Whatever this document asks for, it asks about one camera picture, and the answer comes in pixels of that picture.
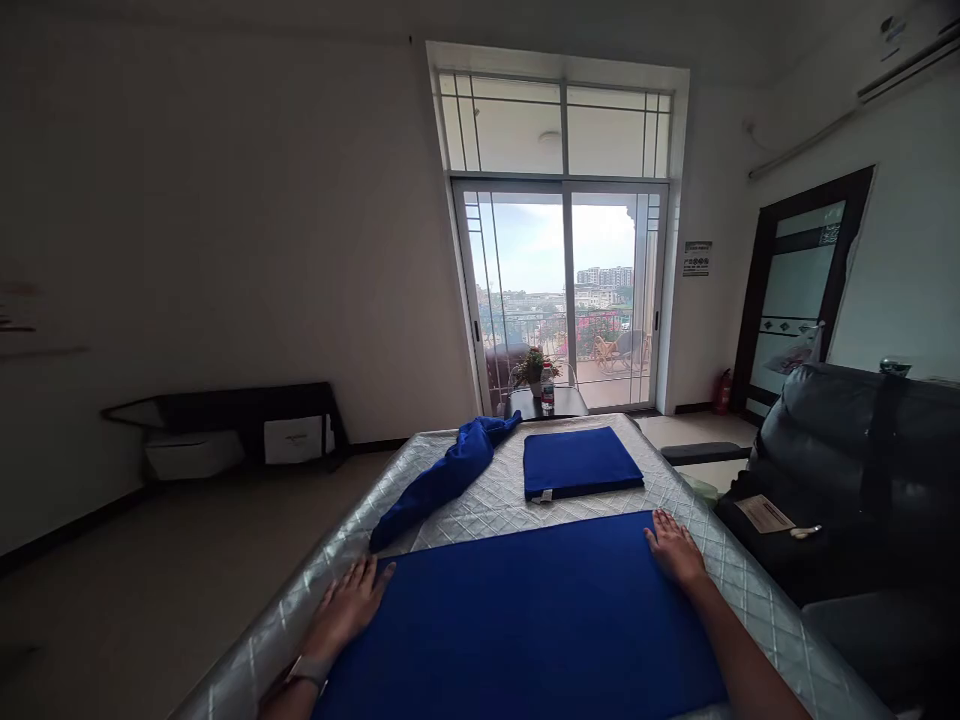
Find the floor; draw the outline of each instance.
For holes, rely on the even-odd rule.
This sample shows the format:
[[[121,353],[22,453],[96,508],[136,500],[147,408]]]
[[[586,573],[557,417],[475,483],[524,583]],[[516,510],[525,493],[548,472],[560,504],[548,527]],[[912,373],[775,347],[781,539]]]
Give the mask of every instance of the floor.
[[[630,405],[650,399],[650,377],[620,366],[601,369],[593,360],[577,363],[577,383],[588,408],[606,408]]]
[[[0,644],[37,647],[0,715],[165,718],[390,455],[178,486],[0,579]]]
[[[640,418],[640,430],[657,448],[667,445],[688,445],[700,442],[732,442],[741,447],[753,444],[757,428],[733,415],[710,412]],[[746,460],[726,460],[703,465],[684,465],[685,475],[710,483],[721,493],[730,489],[731,481],[747,466]]]

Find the black side table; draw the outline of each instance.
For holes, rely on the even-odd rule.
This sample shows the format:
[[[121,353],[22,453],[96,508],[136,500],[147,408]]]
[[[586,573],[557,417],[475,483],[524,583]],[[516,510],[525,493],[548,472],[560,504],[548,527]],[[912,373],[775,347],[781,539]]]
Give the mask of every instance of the black side table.
[[[576,388],[565,385],[555,386],[553,400],[553,409],[544,410],[540,398],[535,398],[530,388],[514,390],[507,396],[507,401],[504,403],[503,416],[508,418],[517,410],[520,411],[520,418],[523,421],[556,420],[590,414],[583,396]]]

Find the potted plant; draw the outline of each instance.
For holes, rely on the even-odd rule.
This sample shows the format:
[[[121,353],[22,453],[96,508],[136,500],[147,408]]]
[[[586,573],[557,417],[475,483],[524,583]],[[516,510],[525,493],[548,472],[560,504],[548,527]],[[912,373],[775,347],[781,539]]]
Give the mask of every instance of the potted plant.
[[[540,397],[540,378],[543,375],[543,362],[546,356],[539,347],[532,347],[527,351],[526,356],[511,371],[513,387],[518,388],[524,383],[530,386],[530,392],[533,396]],[[560,368],[555,365],[550,366],[553,377],[560,376]]]

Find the folded blue towel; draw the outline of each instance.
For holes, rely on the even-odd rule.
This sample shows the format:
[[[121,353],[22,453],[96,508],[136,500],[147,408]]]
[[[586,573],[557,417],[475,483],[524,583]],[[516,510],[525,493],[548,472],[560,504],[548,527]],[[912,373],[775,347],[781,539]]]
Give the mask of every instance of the folded blue towel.
[[[721,702],[652,524],[618,515],[385,558],[383,605],[314,720],[662,720]]]
[[[447,454],[424,470],[387,510],[370,535],[370,552],[380,552],[441,505],[463,494],[493,460],[493,451],[520,422],[478,417],[460,427]]]
[[[530,435],[523,445],[524,497],[553,499],[643,485],[643,473],[613,428]]]

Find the door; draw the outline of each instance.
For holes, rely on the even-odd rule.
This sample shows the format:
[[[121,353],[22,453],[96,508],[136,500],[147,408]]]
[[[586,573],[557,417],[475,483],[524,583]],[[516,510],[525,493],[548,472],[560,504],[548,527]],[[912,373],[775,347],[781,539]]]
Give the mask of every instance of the door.
[[[663,185],[564,183],[571,206],[580,394],[592,411],[651,407],[660,330]]]
[[[666,185],[456,180],[483,411],[534,345],[591,410],[654,404]]]
[[[780,397],[774,360],[815,337],[825,359],[873,167],[762,208],[747,282],[731,405],[756,424]]]

